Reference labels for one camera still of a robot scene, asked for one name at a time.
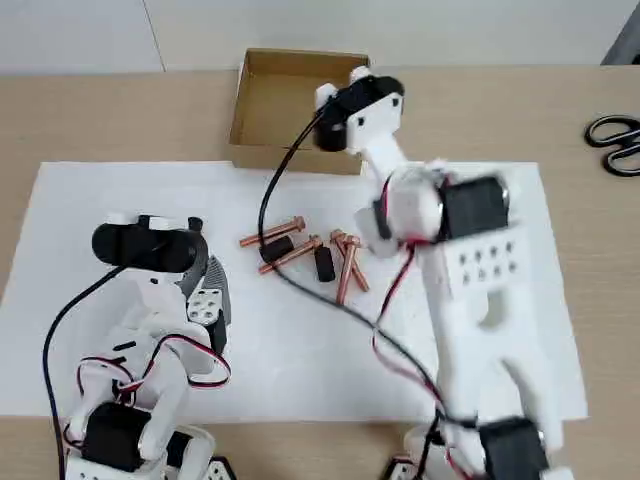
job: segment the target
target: white sheet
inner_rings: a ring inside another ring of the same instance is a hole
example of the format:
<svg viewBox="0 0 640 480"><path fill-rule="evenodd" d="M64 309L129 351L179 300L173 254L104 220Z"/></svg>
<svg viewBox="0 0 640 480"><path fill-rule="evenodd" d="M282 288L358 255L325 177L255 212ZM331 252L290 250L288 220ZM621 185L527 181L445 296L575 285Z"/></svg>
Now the white sheet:
<svg viewBox="0 0 640 480"><path fill-rule="evenodd" d="M519 183L516 206L533 235L536 308L560 411L565 419L586 416L582 374L537 166L454 165L465 174L507 169ZM93 256L91 234L108 212L125 211L202 217L209 247L229 277L233 323L226 356L232 382L218 391L194 391L186 419L413 421L430 416L431 399L377 363L367 330L276 277L259 276L256 249L239 248L238 239L256 229L258 205L270 175L220 162L44 163L0 310L0 378L5 384L0 414L49 414L41 372L44 336L59 309L108 270ZM286 174L273 196L267 223L303 215L305 235L318 233L328 241L334 228L356 232L353 213L372 195L364 177ZM297 235L298 241L305 235ZM366 251L359 255L372 288L367 294L350 289L348 302L374 318L403 259L380 261ZM335 292L335 283L315 280L312 257L300 259L288 271L314 289ZM132 300L123 283L115 280L64 320L52 350L52 377L62 415L78 399L77 360L99 345ZM435 375L437 354L416 268L391 306L387 327ZM517 410L517 395L506 375L494 372L487 377L480 413L491 417L500 408Z"/></svg>

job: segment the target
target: white robotic arm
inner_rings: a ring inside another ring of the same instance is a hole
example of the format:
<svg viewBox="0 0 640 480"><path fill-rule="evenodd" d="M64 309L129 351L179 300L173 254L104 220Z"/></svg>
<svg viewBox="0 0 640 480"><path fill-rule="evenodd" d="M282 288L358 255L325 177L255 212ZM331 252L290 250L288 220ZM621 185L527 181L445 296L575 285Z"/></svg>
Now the white robotic arm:
<svg viewBox="0 0 640 480"><path fill-rule="evenodd" d="M527 234L524 225L508 221L508 187L497 176L456 182L441 162L406 162L393 136L404 91L392 80L360 67L343 91L320 87L316 109L327 111L332 102L348 98L338 108L341 118L327 114L329 125L320 125L316 141L321 148L362 154L374 170L380 198L356 214L374 253L390 256L403 244L420 245L418 263L439 356L437 384L447 415L476 418L483 379L497 363L518 387L523 413L542 433L546 451L557 450L563 444L562 423L536 331ZM327 133L340 128L346 129L342 138ZM484 210L474 210L487 199ZM482 215L489 216L476 221ZM445 424L442 435L466 471L500 478L489 472L487 458L495 429L480 430ZM412 453L419 458L420 452Z"/></svg>
<svg viewBox="0 0 640 480"><path fill-rule="evenodd" d="M145 268L123 274L121 281L137 290L140 302L79 365L82 400L65 430L78 450L69 454L66 478L202 480L214 470L222 472L215 478L233 478L225 461L212 460L215 441L209 433L178 426L190 385L221 386L230 375L219 355L226 342L226 333L219 342L219 332L230 320L222 267L208 257L199 230L172 229L158 217L144 226L111 220L94 234L94 252L101 258L131 247L132 239L166 239L164 232L175 235L171 242L180 251L153 260L158 266L180 252L197 254L184 275ZM223 369L227 377L221 380L217 372Z"/></svg>

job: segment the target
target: scissors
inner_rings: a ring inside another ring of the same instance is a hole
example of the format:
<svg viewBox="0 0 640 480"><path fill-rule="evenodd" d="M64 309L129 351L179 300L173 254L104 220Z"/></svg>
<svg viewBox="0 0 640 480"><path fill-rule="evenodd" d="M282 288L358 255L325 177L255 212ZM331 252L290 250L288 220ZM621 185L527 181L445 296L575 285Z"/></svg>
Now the scissors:
<svg viewBox="0 0 640 480"><path fill-rule="evenodd" d="M595 131L602 125L621 125L626 130L608 137L598 138ZM605 154L602 166L612 175L618 177L636 177L640 175L640 165L636 168L624 168L620 160L640 153L640 120L629 115L608 115L591 122L584 132L584 140L592 147L602 148L618 145L620 148Z"/></svg>

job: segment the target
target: cardboard box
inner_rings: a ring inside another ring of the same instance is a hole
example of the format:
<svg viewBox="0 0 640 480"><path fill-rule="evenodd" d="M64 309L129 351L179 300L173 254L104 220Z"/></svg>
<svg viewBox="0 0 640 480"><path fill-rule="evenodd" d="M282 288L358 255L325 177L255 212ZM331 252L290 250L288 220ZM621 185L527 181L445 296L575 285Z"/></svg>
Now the cardboard box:
<svg viewBox="0 0 640 480"><path fill-rule="evenodd" d="M300 50L247 50L242 67L228 155L236 167L275 169L314 112L315 91L331 82L349 84L354 68L369 66L366 55ZM323 152L310 134L290 170L359 174L361 161L344 152Z"/></svg>

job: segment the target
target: copper bolt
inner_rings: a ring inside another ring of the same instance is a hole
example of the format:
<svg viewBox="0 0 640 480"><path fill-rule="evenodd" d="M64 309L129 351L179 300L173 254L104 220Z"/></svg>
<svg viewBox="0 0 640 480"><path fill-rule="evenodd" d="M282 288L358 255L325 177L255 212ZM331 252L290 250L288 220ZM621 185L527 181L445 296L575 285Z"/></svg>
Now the copper bolt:
<svg viewBox="0 0 640 480"><path fill-rule="evenodd" d="M313 252L316 248L318 248L321 245L322 245L322 239L318 235L309 235L308 242L305 242L299 247L291 250L289 253L280 257L278 260L276 260L273 263L261 265L259 271L261 274L264 275L265 273L268 273L271 270L273 270L274 266L279 267L281 265L284 265L285 263L290 262L294 258L298 258L299 256L304 255L305 253Z"/></svg>
<svg viewBox="0 0 640 480"><path fill-rule="evenodd" d="M293 220L287 223L283 223L282 225L278 225L277 227L268 228L264 231L264 239L272 240L276 237L281 237L282 235L286 235L289 232L293 232L297 230L301 232L306 227L304 223L304 218L302 217L293 217ZM240 240L241 247L248 247L249 245L253 245L254 243L258 243L260 241L260 237L258 235L251 235L250 237L245 237Z"/></svg>
<svg viewBox="0 0 640 480"><path fill-rule="evenodd" d="M331 232L331 241L336 244L336 247L338 247L338 250L342 254L342 258L345 258L347 255L347 249L344 246L344 239L346 236L347 234L339 229ZM362 270L360 270L358 262L355 259L353 260L351 273L353 274L353 278L355 278L356 283L360 287L360 290L362 290L363 292L368 292L369 282L367 282L367 279L364 277L364 274L362 273Z"/></svg>
<svg viewBox="0 0 640 480"><path fill-rule="evenodd" d="M347 296L347 287L349 286L349 278L353 271L353 260L356 258L356 249L360 247L360 239L354 235L347 235L343 242L347 251L344 255L344 263L342 264L342 274L340 275L340 284L338 285L338 294L336 302L344 305L344 299Z"/></svg>

